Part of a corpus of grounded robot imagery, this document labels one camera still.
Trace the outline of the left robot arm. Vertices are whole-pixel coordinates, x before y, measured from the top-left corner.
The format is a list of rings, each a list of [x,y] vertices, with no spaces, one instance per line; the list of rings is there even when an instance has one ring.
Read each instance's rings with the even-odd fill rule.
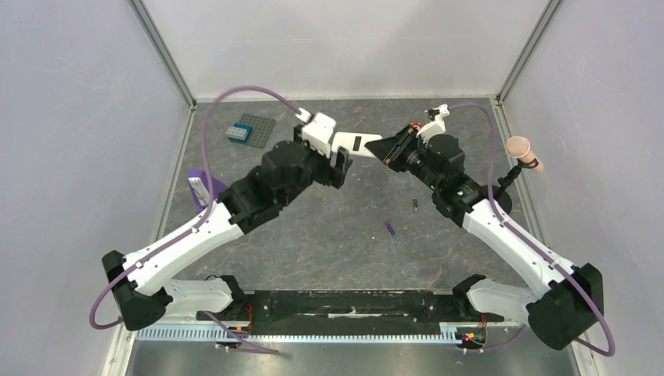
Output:
[[[121,312],[121,324],[138,331],[164,316],[244,314],[246,300],[231,276],[176,280],[175,275],[210,251],[277,218],[313,183],[341,188],[352,165],[353,145],[323,145],[312,126],[299,125],[291,141],[277,143],[261,163],[212,198],[205,211],[150,246],[123,255],[111,251],[102,263]]]

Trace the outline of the blue purple battery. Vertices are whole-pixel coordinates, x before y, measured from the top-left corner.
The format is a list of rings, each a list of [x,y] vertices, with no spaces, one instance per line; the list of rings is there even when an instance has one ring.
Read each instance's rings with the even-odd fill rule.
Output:
[[[389,232],[392,236],[394,236],[394,235],[395,235],[395,230],[394,230],[394,228],[392,227],[391,223],[390,223],[390,222],[385,222],[384,225],[385,225],[385,227],[387,228],[388,232]]]

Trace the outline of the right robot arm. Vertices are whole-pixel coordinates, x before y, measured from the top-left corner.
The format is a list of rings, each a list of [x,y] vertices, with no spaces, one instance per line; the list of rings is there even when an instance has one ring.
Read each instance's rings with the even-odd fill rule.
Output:
[[[463,320],[492,313],[529,327],[546,346],[562,350],[604,313],[604,284],[592,264],[577,266],[547,248],[512,220],[487,186],[464,168],[457,138],[438,134],[428,141],[407,126],[394,136],[378,137],[365,148],[395,172],[409,172],[431,190],[444,217],[487,244],[526,282],[525,288],[468,277],[454,288],[452,307]]]

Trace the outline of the white remote control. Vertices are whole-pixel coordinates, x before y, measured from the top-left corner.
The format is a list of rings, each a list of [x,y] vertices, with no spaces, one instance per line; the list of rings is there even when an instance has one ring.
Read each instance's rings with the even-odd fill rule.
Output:
[[[366,148],[366,144],[380,139],[383,137],[378,134],[337,132],[333,137],[331,150],[338,152],[343,147],[351,156],[375,158],[375,155]]]

